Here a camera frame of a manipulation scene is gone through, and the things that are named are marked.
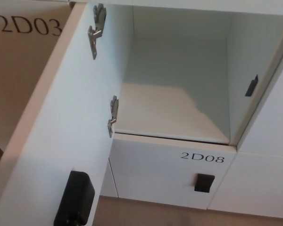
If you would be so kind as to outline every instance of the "black handle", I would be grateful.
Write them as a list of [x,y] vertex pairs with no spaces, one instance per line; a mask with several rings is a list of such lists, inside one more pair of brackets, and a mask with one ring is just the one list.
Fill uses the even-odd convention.
[[197,181],[194,188],[196,192],[209,193],[212,183],[215,180],[215,176],[206,174],[197,174]]
[[86,225],[94,195],[88,174],[71,171],[53,225]]
[[253,95],[253,92],[255,90],[255,87],[257,86],[258,81],[259,81],[259,78],[258,78],[258,75],[256,75],[255,79],[253,79],[250,82],[249,88],[247,89],[246,94],[245,94],[246,97],[251,97],[251,95]]

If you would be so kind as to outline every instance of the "locker number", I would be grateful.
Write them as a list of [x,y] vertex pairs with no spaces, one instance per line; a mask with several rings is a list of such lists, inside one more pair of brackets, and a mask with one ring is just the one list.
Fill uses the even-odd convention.
[[2,32],[17,32],[17,33],[31,33],[36,30],[41,35],[54,35],[60,36],[62,28],[60,22],[56,19],[50,19],[45,21],[42,18],[35,18],[29,20],[23,16],[11,16],[12,23],[8,23],[8,19],[5,16],[0,15],[0,20],[4,22]]
[[[189,159],[189,153],[186,153],[186,152],[183,152],[182,153],[182,159]],[[217,163],[223,163],[224,162],[224,157],[214,157],[212,155],[208,155],[208,156],[204,156],[202,154],[195,154],[193,153],[192,157],[191,157],[192,160],[205,160],[205,161],[215,161]]]

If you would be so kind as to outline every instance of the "door hinge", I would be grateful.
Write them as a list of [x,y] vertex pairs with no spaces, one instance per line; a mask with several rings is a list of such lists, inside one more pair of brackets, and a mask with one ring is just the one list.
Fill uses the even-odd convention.
[[90,47],[92,51],[92,57],[95,60],[97,51],[96,51],[96,39],[102,37],[104,31],[104,25],[106,20],[106,8],[103,4],[94,6],[93,8],[95,29],[92,26],[88,29],[88,37],[90,42]]
[[110,108],[111,108],[111,119],[108,120],[108,131],[110,138],[113,134],[112,125],[116,123],[117,121],[117,112],[118,112],[118,98],[117,96],[113,96],[112,101],[110,102]]

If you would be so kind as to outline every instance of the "open locker door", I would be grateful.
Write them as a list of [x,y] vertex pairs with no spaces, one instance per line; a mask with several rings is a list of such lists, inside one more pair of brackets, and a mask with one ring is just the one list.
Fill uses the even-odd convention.
[[113,139],[110,101],[133,33],[131,8],[107,7],[94,60],[93,6],[75,5],[0,161],[0,226],[53,225],[71,170],[86,172],[94,186],[92,225]]

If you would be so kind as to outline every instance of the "beige floor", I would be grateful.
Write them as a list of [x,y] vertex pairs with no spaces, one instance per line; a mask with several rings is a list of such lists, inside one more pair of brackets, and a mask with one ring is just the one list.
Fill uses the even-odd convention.
[[100,197],[93,226],[283,226],[283,219]]

